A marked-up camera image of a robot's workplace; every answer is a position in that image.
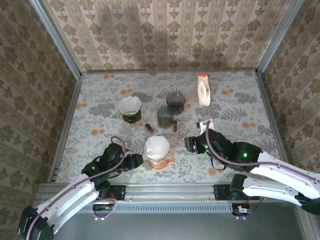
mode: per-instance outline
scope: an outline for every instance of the floral tablecloth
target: floral tablecloth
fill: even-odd
[[[198,136],[196,122],[211,117],[215,129],[231,141],[246,141],[261,147],[275,157],[279,153],[268,121],[253,71],[208,71],[211,103],[198,104],[198,72],[151,72],[84,74],[72,124],[67,137],[57,182],[68,183],[82,168],[118,136],[131,143],[131,153],[143,154],[146,140],[164,136],[170,143],[175,162],[161,170],[147,162],[121,176],[113,183],[159,182],[230,182],[235,171],[217,171],[206,154],[187,152],[185,136]],[[175,115],[178,131],[157,125],[157,109],[166,106],[166,96],[180,90],[185,98],[185,110]],[[122,98],[137,96],[142,102],[141,121],[130,125],[122,120],[118,105]],[[149,123],[153,133],[144,127]]]

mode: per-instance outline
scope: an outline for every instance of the white coffee filter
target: white coffee filter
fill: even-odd
[[[169,152],[170,144],[164,136],[151,136],[146,140],[144,151],[147,157],[159,160]]]
[[[139,112],[141,101],[137,96],[128,96],[120,101],[118,108],[122,115],[132,116]]]

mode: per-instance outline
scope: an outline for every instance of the table surface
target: table surface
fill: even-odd
[[[215,170],[208,155],[187,152],[184,146],[185,136],[200,134],[196,122],[204,117],[211,117],[216,131],[232,142],[249,142],[279,158],[254,72],[206,73],[211,92],[209,106],[198,103],[198,72],[84,74],[56,182],[74,180],[87,163],[104,152],[111,136],[130,142],[129,153],[139,154],[143,154],[149,137],[164,136],[175,158],[161,170],[145,162],[113,178],[113,183],[230,182],[235,171]],[[174,115],[178,131],[173,132],[157,125],[157,109],[166,106],[166,96],[176,90],[183,93],[186,103],[184,112]],[[133,125],[124,122],[118,111],[119,102],[127,96],[137,96],[142,102],[142,118]],[[145,123],[152,126],[153,133],[148,132]]]

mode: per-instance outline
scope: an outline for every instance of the patterned wallpaper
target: patterned wallpaper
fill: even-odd
[[[320,173],[320,0],[305,0],[264,81],[289,158]]]
[[[42,0],[81,71],[255,68],[288,0]]]
[[[27,0],[0,0],[0,239],[46,182],[75,79]]]

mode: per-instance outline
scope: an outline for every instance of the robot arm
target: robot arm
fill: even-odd
[[[207,118],[200,119],[197,123],[201,129],[200,136],[184,139],[189,152],[207,153],[211,159],[235,171],[257,174],[277,181],[263,181],[236,174],[228,189],[233,195],[232,200],[244,200],[253,196],[268,197],[296,204],[309,213],[320,215],[319,173],[309,172],[276,159],[248,142],[231,142],[216,132],[209,121],[213,123],[212,119]]]
[[[116,173],[117,176],[144,162],[140,154],[129,154],[121,162],[120,159],[125,154],[120,145],[111,143],[102,156],[88,163],[82,173],[58,194],[36,208],[26,207],[21,214],[18,234],[24,240],[52,240],[62,225],[87,204],[96,199],[119,200],[124,196],[126,186],[111,186],[108,181],[110,174]],[[120,193],[114,192],[114,189],[120,189]]]

